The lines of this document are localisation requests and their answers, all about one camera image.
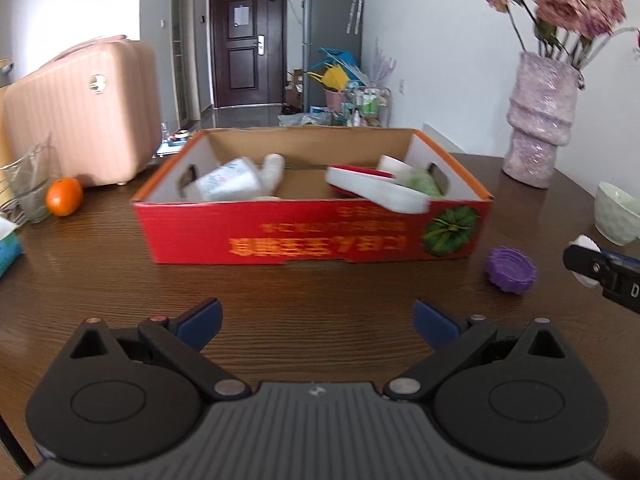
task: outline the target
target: pink suitcase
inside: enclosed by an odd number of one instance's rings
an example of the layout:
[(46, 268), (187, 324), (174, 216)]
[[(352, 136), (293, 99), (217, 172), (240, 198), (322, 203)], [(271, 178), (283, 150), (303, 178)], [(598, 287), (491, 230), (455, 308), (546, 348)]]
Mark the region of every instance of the pink suitcase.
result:
[(4, 113), (14, 156), (50, 134), (62, 176), (128, 182), (162, 142), (154, 52), (125, 36), (76, 45), (11, 85)]

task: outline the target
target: orange fruit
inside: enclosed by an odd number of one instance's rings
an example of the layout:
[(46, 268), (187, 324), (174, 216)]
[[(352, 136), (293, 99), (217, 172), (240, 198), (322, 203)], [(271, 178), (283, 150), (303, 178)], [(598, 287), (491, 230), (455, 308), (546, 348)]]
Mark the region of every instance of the orange fruit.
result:
[(47, 191), (47, 207), (56, 216), (69, 216), (82, 203), (84, 191), (74, 178), (59, 178)]

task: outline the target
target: door frame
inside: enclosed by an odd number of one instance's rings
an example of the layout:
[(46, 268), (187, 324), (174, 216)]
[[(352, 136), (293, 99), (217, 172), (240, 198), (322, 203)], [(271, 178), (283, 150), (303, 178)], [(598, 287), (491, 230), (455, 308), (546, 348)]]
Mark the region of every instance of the door frame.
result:
[[(171, 48), (171, 65), (172, 65), (172, 83), (174, 84), (174, 105), (175, 114), (180, 121), (180, 111), (178, 110), (178, 91), (175, 83), (175, 57), (174, 57), (174, 16), (173, 16), (174, 0), (171, 0), (172, 12), (170, 13), (170, 48)], [(195, 19), (195, 0), (184, 0), (185, 8), (182, 9), (185, 23), (183, 23), (184, 30), (184, 44), (183, 44), (183, 70), (187, 78), (188, 85), (188, 118), (187, 122), (199, 121), (201, 118), (200, 113), (200, 97), (198, 90), (198, 66), (196, 63), (196, 19)], [(179, 128), (182, 128), (184, 124), (178, 124)]]
[[(208, 0), (207, 2), (207, 13), (209, 16), (209, 59), (211, 66), (211, 95), (213, 97), (213, 107), (218, 108), (218, 85), (216, 81), (216, 57), (219, 53), (216, 51), (216, 23), (215, 23), (215, 15), (212, 12), (212, 4), (213, 0)], [(268, 103), (268, 104), (260, 104), (260, 105), (239, 105), (237, 107), (251, 107), (251, 106), (267, 106), (269, 104), (283, 104), (284, 103), (284, 94), (285, 87), (287, 86), (287, 20), (289, 19), (289, 7), (287, 0), (282, 1), (282, 97), (281, 103)]]

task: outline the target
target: black cable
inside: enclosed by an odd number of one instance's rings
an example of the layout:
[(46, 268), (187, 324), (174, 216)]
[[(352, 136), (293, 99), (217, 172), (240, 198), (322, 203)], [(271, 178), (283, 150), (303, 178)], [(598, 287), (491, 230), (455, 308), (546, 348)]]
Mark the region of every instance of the black cable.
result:
[(23, 475), (27, 476), (36, 469), (29, 456), (25, 453), (20, 443), (14, 437), (14, 434), (7, 426), (2, 415), (0, 415), (0, 444), (2, 444), (4, 450), (11, 457), (15, 466)]

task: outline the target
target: ribbed gray surface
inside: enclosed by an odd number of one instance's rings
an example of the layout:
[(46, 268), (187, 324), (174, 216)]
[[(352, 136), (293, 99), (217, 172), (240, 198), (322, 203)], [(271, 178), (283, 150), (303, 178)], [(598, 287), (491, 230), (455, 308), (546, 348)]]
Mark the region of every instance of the ribbed gray surface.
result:
[(31, 480), (605, 480), (589, 463), (512, 471), (448, 444), (415, 404), (383, 400), (369, 383), (265, 383), (220, 402), (176, 449), (117, 470), (48, 461)]

